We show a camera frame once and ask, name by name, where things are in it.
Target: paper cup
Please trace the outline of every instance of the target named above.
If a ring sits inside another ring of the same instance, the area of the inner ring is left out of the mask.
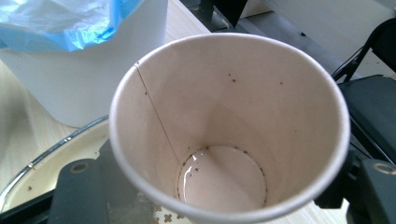
[[[198,35],[152,51],[113,98],[110,139],[130,181],[197,223],[286,215],[347,153],[345,101],[303,52],[255,35]]]

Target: cup bottom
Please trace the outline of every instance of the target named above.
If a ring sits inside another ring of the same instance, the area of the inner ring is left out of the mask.
[[[229,146],[199,149],[183,163],[178,179],[182,202],[219,212],[246,212],[265,206],[262,168],[247,151]]]

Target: trash bin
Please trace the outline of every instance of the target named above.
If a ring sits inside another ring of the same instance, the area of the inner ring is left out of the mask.
[[[83,50],[0,49],[0,60],[63,124],[81,127],[108,114],[128,69],[165,40],[166,0],[143,0],[107,42]]]

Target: blue plastic bag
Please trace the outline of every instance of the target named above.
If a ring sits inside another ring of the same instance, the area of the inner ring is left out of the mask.
[[[74,51],[110,40],[144,0],[2,0],[0,49]]]

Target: wooden table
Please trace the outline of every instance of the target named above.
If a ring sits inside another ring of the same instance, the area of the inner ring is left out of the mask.
[[[169,0],[167,42],[209,33],[178,0]],[[34,158],[75,130],[53,119],[0,61],[0,189]],[[273,223],[346,223],[345,209],[324,211],[310,203]]]

